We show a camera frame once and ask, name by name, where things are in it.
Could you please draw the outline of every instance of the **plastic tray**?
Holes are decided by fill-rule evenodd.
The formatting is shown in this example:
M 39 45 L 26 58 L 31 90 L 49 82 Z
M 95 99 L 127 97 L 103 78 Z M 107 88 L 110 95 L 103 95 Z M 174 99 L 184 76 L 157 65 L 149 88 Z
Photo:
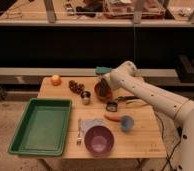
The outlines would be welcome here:
M 31 99 L 8 152 L 18 155 L 61 155 L 71 106 L 71 100 L 67 99 Z

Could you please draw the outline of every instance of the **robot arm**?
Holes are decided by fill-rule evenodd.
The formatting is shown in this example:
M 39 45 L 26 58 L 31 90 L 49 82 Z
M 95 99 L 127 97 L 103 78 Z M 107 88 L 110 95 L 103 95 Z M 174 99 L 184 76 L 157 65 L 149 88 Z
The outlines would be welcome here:
M 104 79 L 111 89 L 126 89 L 183 126 L 179 169 L 194 170 L 194 101 L 134 78 L 135 71 L 135 65 L 126 61 Z

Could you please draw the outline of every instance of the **bowl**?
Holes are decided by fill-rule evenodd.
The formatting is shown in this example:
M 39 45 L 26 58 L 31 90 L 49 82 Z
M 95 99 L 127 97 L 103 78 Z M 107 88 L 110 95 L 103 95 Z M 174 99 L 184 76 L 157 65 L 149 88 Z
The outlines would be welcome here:
M 107 155 L 114 145 L 114 136 L 105 126 L 93 126 L 85 134 L 85 146 L 93 156 Z

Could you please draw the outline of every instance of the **floor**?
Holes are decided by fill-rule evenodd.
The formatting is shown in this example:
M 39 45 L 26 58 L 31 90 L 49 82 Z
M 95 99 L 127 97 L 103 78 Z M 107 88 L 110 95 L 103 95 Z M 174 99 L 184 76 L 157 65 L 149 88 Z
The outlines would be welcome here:
M 21 115 L 25 109 L 28 100 L 31 97 L 36 97 L 37 89 L 6 89 L 3 94 L 3 89 L 0 87 L 0 171 L 45 171 L 46 169 L 36 160 L 28 158 L 19 158 L 14 155 L 8 154 L 8 147 L 12 139 L 13 133 L 17 127 L 17 124 L 21 118 Z M 172 120 L 166 117 L 164 114 L 156 112 L 158 118 L 158 124 L 163 132 L 162 123 L 164 124 L 164 143 L 168 154 L 170 155 L 174 146 L 179 141 L 179 135 L 177 129 Z M 171 158 L 171 165 L 176 168 L 178 163 L 179 148 L 177 147 Z M 65 160 L 55 161 L 53 159 L 47 160 L 48 164 L 54 170 L 65 171 L 127 171 L 134 170 L 138 165 L 138 160 Z M 169 171 L 170 165 L 165 163 L 166 159 L 150 159 L 143 171 Z

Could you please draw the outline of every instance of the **cup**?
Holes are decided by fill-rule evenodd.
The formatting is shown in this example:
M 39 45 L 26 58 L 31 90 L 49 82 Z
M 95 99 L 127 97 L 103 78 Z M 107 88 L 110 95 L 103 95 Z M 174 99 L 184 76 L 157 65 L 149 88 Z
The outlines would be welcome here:
M 134 120 L 128 115 L 124 115 L 120 119 L 120 126 L 123 132 L 128 132 L 134 125 Z

